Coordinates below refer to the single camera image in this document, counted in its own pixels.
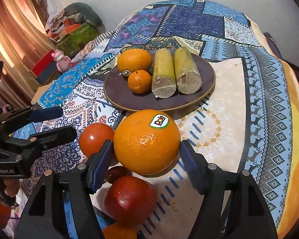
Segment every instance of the cut end of sugarcane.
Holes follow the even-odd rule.
[[[152,81],[152,92],[156,98],[169,98],[176,92],[176,88],[175,82],[168,77]]]
[[[196,71],[183,72],[176,80],[178,90],[183,94],[196,93],[202,86],[202,78]]]

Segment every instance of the pink toy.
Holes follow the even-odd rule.
[[[53,56],[54,61],[56,61],[56,66],[61,73],[65,73],[71,68],[71,59],[64,55],[63,51],[56,50],[51,55]]]

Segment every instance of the patterned fabric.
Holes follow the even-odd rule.
[[[131,48],[180,46],[210,61],[216,73],[212,94],[171,113],[182,138],[226,170],[248,169],[278,227],[285,208],[293,147],[286,77],[281,61],[266,52],[247,18],[235,10],[205,0],[171,0],[153,3],[126,17],[111,37],[104,35],[85,60],[42,96],[41,107],[61,105],[64,116],[44,122],[41,130],[72,124],[80,135],[93,122],[117,127],[128,114],[107,101],[102,85],[120,54]],[[26,137],[30,132],[24,129],[27,127],[16,136]],[[32,167],[33,176],[25,181],[28,193],[45,169],[65,171],[84,160],[77,140],[44,152]],[[137,227],[139,234],[153,239],[187,238],[202,197],[192,189],[181,160],[163,176],[142,178],[155,186],[162,200]],[[102,215],[106,215],[102,197],[108,188],[105,183],[102,192],[92,196]],[[163,232],[175,225],[179,229]]]

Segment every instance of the silver bolt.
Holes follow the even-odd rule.
[[[46,170],[45,172],[44,172],[44,175],[45,176],[49,176],[49,175],[51,175],[52,174],[52,170]]]
[[[245,176],[249,176],[250,172],[248,170],[242,170],[241,173]]]
[[[79,164],[79,165],[77,166],[77,168],[78,168],[79,170],[83,170],[83,169],[85,169],[85,167],[86,167],[86,164]]]
[[[21,161],[21,160],[22,160],[22,156],[21,156],[21,155],[17,155],[17,156],[16,156],[16,160],[17,160],[17,161]]]
[[[208,164],[208,168],[211,170],[215,170],[217,168],[216,164]]]

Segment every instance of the oval plate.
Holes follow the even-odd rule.
[[[149,70],[151,73],[153,72],[156,51],[149,51],[152,56],[152,67]],[[175,49],[169,49],[169,51],[174,55]],[[124,78],[118,71],[117,66],[115,66],[105,78],[105,96],[111,104],[129,112],[137,112],[145,109],[169,112],[185,108],[206,97],[214,89],[216,80],[214,69],[206,60],[194,54],[192,54],[192,57],[203,81],[201,88],[194,94],[185,95],[176,90],[174,95],[167,99],[155,98],[152,91],[144,94],[134,94],[128,88],[127,78]]]

